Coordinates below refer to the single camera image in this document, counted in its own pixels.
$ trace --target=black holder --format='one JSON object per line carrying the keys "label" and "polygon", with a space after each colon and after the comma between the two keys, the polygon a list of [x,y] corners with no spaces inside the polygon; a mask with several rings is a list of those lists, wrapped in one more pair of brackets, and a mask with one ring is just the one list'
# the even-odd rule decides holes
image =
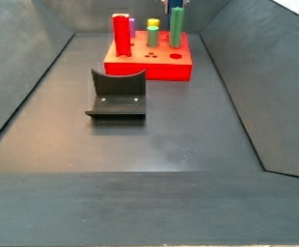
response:
{"label": "black holder", "polygon": [[145,70],[126,76],[105,75],[92,69],[96,97],[92,118],[145,118]]}

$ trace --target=hole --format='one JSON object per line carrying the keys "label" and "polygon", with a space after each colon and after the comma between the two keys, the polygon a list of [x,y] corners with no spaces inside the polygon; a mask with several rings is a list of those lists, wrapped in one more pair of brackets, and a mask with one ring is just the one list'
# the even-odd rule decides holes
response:
{"label": "hole", "polygon": [[172,53],[169,54],[170,59],[180,59],[182,56],[180,54]]}

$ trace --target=gray wall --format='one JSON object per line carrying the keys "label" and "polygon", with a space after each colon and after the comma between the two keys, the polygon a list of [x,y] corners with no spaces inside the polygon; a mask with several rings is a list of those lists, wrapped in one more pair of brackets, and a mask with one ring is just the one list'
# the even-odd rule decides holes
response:
{"label": "gray wall", "polygon": [[0,129],[72,35],[41,0],[0,0]]}
{"label": "gray wall", "polygon": [[[109,33],[110,14],[126,12],[137,18],[137,28],[157,17],[166,28],[168,18],[160,0],[44,0],[77,33]],[[229,0],[190,0],[185,10],[184,30],[198,33]]]}
{"label": "gray wall", "polygon": [[201,37],[265,169],[299,176],[299,15],[233,0]]}

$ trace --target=red peg board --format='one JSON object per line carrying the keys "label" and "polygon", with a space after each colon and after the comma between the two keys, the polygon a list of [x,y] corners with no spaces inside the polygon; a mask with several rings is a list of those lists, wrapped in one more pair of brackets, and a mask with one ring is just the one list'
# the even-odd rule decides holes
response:
{"label": "red peg board", "polygon": [[130,38],[130,57],[116,57],[112,41],[104,59],[105,73],[128,75],[146,70],[146,80],[189,81],[192,73],[192,57],[185,33],[181,34],[180,48],[168,45],[168,32],[158,34],[158,46],[146,46],[146,31],[136,31]]}

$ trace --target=red block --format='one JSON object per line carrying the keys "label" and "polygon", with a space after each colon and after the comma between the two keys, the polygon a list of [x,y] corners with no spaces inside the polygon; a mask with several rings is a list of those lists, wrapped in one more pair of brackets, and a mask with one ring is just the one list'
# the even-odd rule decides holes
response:
{"label": "red block", "polygon": [[114,56],[114,42],[104,59],[105,73],[110,75],[128,75],[145,70],[146,80],[189,81],[192,74],[192,57],[188,47],[186,35],[181,34],[180,48],[168,45],[168,32],[158,34],[158,46],[146,46],[146,32],[136,31],[130,38],[130,57]]}
{"label": "red block", "polygon": [[129,18],[116,15],[113,18],[113,34],[116,43],[116,57],[130,56],[130,24]]}

